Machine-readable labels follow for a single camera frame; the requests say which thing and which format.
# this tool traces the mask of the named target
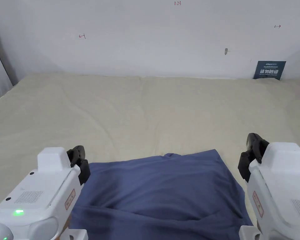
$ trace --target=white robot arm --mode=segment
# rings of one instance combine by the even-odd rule
[[[251,175],[245,179],[261,232],[242,226],[240,239],[300,240],[300,147],[270,143],[259,162],[255,159],[249,164]]]
[[[76,148],[70,153],[77,155],[73,162],[62,147],[40,152],[38,169],[0,203],[0,239],[52,240],[60,236],[90,175],[88,162],[82,161],[84,148]],[[67,228],[60,240],[70,240],[70,236],[74,240],[88,239],[86,230]]]

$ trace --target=dark blue card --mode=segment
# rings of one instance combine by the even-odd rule
[[[259,61],[253,79],[275,78],[280,80],[285,61]]]

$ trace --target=bed sheet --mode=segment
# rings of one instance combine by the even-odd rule
[[[246,190],[250,132],[300,146],[300,79],[30,75],[0,98],[0,201],[53,146],[83,145],[89,162],[216,149]]]

